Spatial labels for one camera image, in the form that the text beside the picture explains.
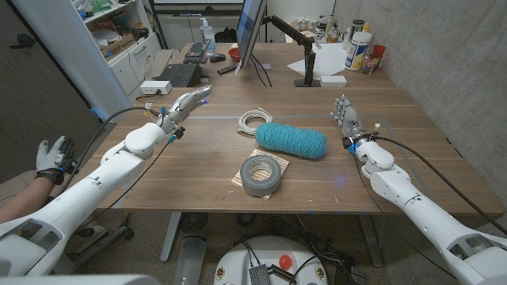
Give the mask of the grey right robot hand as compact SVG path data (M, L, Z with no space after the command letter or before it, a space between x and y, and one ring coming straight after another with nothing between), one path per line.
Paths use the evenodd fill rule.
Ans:
M330 115L341 128L343 147L354 153L357 147L370 141L370 135L364 130L356 109L344 94L335 99L334 107L335 112Z

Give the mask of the person's white gloved hand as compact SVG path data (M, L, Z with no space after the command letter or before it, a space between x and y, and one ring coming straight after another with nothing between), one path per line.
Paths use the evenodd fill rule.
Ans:
M74 142L64 135L52 146L43 140L36 155L36 178L48 178L54 185L61 185L64 174L72 174L77 166L74 154Z

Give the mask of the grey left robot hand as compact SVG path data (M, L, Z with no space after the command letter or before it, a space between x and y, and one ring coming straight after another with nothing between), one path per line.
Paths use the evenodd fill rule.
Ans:
M190 112L208 103L208 96L212 92L212 89L212 85L205 85L181 95L171 107L159 116L156 124L167 135L172 135L178 125L189 117Z

